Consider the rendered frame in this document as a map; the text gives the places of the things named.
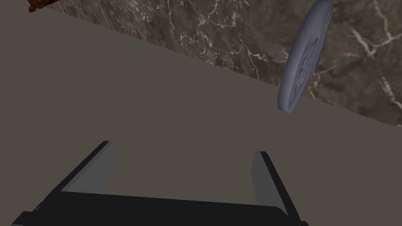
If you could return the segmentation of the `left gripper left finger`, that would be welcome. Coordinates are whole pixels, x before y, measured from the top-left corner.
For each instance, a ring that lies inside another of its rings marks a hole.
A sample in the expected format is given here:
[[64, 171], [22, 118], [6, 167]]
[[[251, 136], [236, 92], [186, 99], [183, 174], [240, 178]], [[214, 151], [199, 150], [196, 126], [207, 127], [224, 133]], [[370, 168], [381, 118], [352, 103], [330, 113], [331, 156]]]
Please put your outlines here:
[[112, 141], [103, 141], [60, 182], [54, 191], [103, 193], [117, 166]]

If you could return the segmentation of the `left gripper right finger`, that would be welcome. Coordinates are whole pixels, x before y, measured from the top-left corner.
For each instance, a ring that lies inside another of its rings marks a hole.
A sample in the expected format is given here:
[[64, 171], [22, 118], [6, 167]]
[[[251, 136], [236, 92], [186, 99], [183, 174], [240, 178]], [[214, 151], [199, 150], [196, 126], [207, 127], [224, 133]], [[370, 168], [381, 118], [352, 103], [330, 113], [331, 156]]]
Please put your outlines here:
[[267, 152], [254, 152], [251, 177], [259, 206], [279, 208], [292, 224], [299, 224], [299, 214]]

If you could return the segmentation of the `grey-blue embossed plate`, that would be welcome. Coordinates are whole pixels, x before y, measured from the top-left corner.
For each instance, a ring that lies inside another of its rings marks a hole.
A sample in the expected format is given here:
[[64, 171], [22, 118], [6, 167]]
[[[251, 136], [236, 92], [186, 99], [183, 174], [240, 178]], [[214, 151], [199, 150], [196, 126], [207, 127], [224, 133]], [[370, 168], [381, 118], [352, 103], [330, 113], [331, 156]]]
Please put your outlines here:
[[314, 73], [329, 31], [333, 0], [316, 0], [295, 37], [281, 76], [278, 109], [294, 111]]

